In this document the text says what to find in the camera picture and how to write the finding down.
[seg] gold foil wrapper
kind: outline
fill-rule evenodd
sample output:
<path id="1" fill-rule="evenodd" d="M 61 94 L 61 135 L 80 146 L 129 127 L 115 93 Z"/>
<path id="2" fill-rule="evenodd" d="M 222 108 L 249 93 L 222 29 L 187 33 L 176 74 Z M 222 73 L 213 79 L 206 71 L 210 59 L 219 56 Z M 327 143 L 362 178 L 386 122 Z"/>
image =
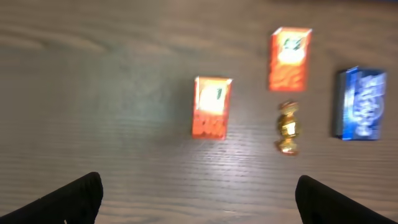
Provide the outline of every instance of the gold foil wrapper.
<path id="1" fill-rule="evenodd" d="M 278 120 L 278 130 L 282 139 L 277 143 L 277 147 L 285 155 L 294 156 L 299 153 L 296 143 L 293 142 L 293 138 L 300 134 L 300 125 L 294 116 L 298 108 L 298 104 L 293 101 L 280 106 L 282 116 Z"/>

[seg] blue chocolate bar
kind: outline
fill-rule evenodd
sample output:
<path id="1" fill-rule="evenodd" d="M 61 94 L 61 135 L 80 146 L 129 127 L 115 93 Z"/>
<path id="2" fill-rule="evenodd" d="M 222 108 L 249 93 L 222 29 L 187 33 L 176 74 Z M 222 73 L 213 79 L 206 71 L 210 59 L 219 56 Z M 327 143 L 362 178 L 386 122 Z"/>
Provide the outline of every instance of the blue chocolate bar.
<path id="1" fill-rule="evenodd" d="M 342 140 L 377 140 L 384 112 L 386 73 L 354 67 L 340 74 L 336 135 Z"/>

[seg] small box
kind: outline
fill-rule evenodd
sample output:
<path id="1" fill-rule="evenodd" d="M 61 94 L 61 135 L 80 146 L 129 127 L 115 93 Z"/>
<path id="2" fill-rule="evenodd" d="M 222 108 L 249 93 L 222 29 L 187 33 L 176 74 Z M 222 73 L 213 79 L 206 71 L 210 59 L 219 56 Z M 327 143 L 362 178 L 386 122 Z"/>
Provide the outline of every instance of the small box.
<path id="1" fill-rule="evenodd" d="M 281 27 L 271 37 L 270 91 L 303 91 L 312 29 Z"/>
<path id="2" fill-rule="evenodd" d="M 377 140 L 384 112 L 386 73 L 354 67 L 337 77 L 335 134 L 342 140 Z"/>
<path id="3" fill-rule="evenodd" d="M 193 138 L 225 139 L 231 82 L 230 78 L 197 77 L 195 79 Z"/>

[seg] orange packet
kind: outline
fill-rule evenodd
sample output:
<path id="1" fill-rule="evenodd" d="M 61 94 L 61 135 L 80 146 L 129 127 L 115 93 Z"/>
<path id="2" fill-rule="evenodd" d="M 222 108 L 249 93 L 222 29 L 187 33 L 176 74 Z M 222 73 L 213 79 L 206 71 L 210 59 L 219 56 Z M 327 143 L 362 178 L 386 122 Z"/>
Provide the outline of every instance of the orange packet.
<path id="1" fill-rule="evenodd" d="M 197 77 L 195 79 L 193 138 L 225 139 L 231 82 L 230 78 Z"/>
<path id="2" fill-rule="evenodd" d="M 269 89 L 303 91 L 312 29 L 280 27 L 271 37 Z"/>

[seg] wood grain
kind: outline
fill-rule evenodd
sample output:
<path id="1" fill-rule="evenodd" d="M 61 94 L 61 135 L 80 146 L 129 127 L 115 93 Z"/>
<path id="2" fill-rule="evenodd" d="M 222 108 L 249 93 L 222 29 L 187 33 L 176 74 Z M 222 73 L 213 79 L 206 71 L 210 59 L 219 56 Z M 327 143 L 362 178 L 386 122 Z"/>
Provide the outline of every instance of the wood grain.
<path id="1" fill-rule="evenodd" d="M 398 5 L 382 1 L 0 0 L 0 215 L 90 172 L 97 223 L 301 223 L 307 174 L 398 221 Z M 266 90 L 269 36 L 311 27 L 308 89 Z M 382 139 L 329 137 L 336 69 L 387 70 Z M 234 79 L 226 141 L 190 137 L 193 79 Z M 277 105 L 298 100 L 301 154 Z"/>

